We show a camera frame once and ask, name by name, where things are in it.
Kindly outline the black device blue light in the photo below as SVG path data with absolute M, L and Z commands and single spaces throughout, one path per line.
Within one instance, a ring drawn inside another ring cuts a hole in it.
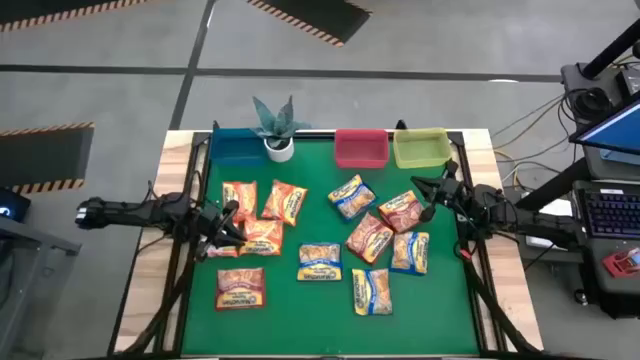
M 23 223 L 31 200 L 8 189 L 0 188 L 0 217 Z

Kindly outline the blue plastic bin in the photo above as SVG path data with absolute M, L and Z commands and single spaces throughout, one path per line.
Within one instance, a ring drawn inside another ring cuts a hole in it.
M 215 129 L 210 157 L 214 164 L 227 166 L 258 166 L 268 160 L 263 139 L 249 128 Z

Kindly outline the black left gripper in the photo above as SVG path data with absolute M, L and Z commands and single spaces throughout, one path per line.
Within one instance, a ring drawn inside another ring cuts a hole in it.
M 239 209 L 237 200 L 228 201 L 221 209 L 217 206 L 202 208 L 197 218 L 197 230 L 203 241 L 214 247 L 241 247 L 246 238 L 238 229 L 224 228 L 224 222 L 232 223 Z

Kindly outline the black stand pole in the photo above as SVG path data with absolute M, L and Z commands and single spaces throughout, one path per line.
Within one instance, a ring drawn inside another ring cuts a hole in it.
M 637 41 L 640 41 L 640 18 L 632 23 L 587 65 L 581 66 L 581 75 L 589 80 L 596 78 Z

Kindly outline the black hazard-striped floor mat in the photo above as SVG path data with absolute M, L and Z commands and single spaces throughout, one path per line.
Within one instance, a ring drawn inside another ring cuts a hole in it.
M 345 43 L 370 19 L 371 12 L 351 0 L 244 0 L 334 47 Z
M 0 131 L 0 188 L 20 195 L 85 184 L 95 124 Z
M 143 4 L 149 0 L 0 0 L 0 33 Z

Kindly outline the blue-screen monitor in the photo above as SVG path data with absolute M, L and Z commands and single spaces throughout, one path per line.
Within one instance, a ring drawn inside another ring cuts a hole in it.
M 569 137 L 575 144 L 640 155 L 640 92 Z

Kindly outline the black diagonal stand leg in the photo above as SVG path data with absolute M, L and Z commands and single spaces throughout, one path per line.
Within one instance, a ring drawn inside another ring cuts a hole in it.
M 580 159 L 567 167 L 540 188 L 529 193 L 515 203 L 515 207 L 526 211 L 539 211 L 547 204 L 568 193 L 575 181 L 589 181 L 591 174 L 587 160 Z

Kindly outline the black keyboard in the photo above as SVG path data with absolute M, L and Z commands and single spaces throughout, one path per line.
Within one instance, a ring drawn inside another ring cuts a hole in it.
M 640 240 L 640 194 L 600 189 L 584 191 L 580 200 L 592 236 Z

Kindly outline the grey cart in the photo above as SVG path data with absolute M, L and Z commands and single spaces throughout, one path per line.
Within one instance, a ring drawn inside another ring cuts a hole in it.
M 37 360 L 81 245 L 4 217 L 0 244 L 0 360 Z

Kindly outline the orange Maruchan noodle pack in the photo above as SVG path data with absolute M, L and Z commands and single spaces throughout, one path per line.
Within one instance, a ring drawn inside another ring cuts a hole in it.
M 280 220 L 249 218 L 244 222 L 246 242 L 238 250 L 240 256 L 280 256 L 284 238 L 284 225 Z
M 274 179 L 261 216 L 295 227 L 307 193 L 306 188 Z
M 254 217 L 257 210 L 257 182 L 223 182 L 222 201 L 224 206 L 231 201 L 239 204 L 233 217 L 234 222 L 242 222 Z

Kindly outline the white plant pot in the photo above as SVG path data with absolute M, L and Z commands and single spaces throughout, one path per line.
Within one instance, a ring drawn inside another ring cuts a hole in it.
M 266 138 L 264 146 L 269 159 L 276 163 L 287 162 L 294 154 L 294 141 L 291 137 L 285 139 Z

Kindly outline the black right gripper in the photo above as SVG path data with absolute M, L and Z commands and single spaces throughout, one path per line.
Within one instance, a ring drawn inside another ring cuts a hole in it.
M 422 223 L 429 223 L 433 219 L 437 205 L 456 206 L 464 195 L 464 184 L 455 178 L 437 178 L 435 180 L 412 176 L 410 181 L 426 201 L 431 201 L 431 204 L 420 213 L 419 220 Z

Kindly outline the grey desk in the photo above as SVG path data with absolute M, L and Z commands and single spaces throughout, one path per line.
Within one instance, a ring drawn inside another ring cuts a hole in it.
M 597 148 L 585 146 L 583 150 L 591 179 L 575 181 L 571 195 L 582 229 L 580 240 L 585 254 L 582 276 L 587 297 L 614 319 L 640 318 L 640 272 L 631 277 L 613 278 L 602 264 L 602 259 L 610 254 L 640 248 L 640 240 L 592 236 L 583 217 L 580 200 L 584 191 L 600 189 L 640 194 L 640 165 L 604 160 Z

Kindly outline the red plastic bin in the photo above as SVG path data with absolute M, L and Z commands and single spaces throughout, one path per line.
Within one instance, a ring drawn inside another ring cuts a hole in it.
M 384 168 L 389 161 L 389 138 L 384 129 L 338 129 L 334 158 L 340 168 Z

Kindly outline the blue Maruchan noodle pack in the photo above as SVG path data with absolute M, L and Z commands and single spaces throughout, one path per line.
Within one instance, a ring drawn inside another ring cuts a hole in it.
M 428 271 L 430 236 L 427 232 L 397 234 L 393 242 L 390 270 L 411 275 L 425 275 Z
M 390 315 L 393 312 L 387 269 L 353 269 L 352 280 L 357 315 Z
M 341 281 L 343 264 L 338 243 L 307 243 L 299 247 L 298 281 Z
M 359 174 L 328 194 L 344 220 L 351 220 L 373 205 L 377 196 Z

